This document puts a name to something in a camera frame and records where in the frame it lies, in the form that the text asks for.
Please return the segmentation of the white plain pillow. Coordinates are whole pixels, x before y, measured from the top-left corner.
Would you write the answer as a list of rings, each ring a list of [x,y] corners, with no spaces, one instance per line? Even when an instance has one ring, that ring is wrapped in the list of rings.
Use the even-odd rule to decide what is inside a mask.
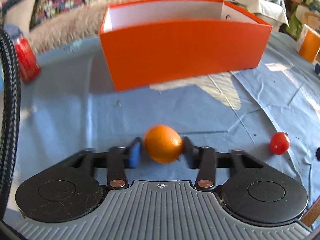
[[[19,27],[23,35],[27,36],[30,31],[34,6],[35,0],[21,0],[7,11],[4,23]]]

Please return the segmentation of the red soda can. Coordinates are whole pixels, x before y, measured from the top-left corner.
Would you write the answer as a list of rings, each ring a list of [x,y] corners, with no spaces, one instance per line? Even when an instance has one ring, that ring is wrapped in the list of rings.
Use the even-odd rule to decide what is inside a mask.
[[[34,81],[40,74],[41,68],[38,65],[36,56],[31,49],[28,40],[20,28],[14,24],[7,23],[4,30],[9,34],[16,49],[19,62],[20,78],[23,83]]]

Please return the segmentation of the wooden ruler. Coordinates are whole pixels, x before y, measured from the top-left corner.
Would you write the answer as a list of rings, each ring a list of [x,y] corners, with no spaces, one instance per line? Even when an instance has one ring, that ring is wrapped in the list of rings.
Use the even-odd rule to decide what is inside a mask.
[[[308,211],[302,216],[301,221],[307,227],[312,226],[312,224],[317,220],[320,214],[320,199],[318,198],[314,204],[308,209]]]

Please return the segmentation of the orange cardboard box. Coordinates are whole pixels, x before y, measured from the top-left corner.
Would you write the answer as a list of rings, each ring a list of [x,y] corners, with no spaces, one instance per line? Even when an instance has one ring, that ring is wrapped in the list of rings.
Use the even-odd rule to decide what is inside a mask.
[[[223,0],[110,5],[99,38],[116,91],[258,66],[272,27]]]

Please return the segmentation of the blue patterned tablecloth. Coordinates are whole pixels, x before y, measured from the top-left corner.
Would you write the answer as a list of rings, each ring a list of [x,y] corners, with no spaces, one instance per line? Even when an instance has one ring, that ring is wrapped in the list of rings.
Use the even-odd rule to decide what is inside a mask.
[[[49,51],[39,64],[40,76],[22,86],[12,192],[80,150],[126,146],[164,124],[197,146],[247,151],[301,182],[310,203],[319,197],[319,78],[285,34],[270,36],[255,69],[120,93],[98,38]],[[269,149],[277,132],[290,139],[282,155]]]

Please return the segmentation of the small orange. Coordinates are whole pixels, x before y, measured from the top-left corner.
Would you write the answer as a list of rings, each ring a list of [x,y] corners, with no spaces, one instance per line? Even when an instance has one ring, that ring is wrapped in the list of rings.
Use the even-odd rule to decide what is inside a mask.
[[[170,164],[182,154],[183,141],[171,127],[156,125],[146,132],[144,146],[153,161],[160,164]]]

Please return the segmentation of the orange plastic cup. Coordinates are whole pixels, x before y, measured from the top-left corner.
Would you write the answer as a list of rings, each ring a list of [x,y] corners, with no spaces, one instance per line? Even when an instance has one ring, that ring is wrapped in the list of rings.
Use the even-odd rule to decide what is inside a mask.
[[[304,24],[298,39],[298,53],[306,61],[313,62],[319,52],[319,33]]]

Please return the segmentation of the red cherry tomato right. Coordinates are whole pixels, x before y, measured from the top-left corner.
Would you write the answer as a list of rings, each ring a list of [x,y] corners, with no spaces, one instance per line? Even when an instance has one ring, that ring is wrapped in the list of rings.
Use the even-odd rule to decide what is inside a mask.
[[[270,151],[275,155],[282,155],[287,152],[290,147],[290,139],[287,133],[275,133],[269,143]]]

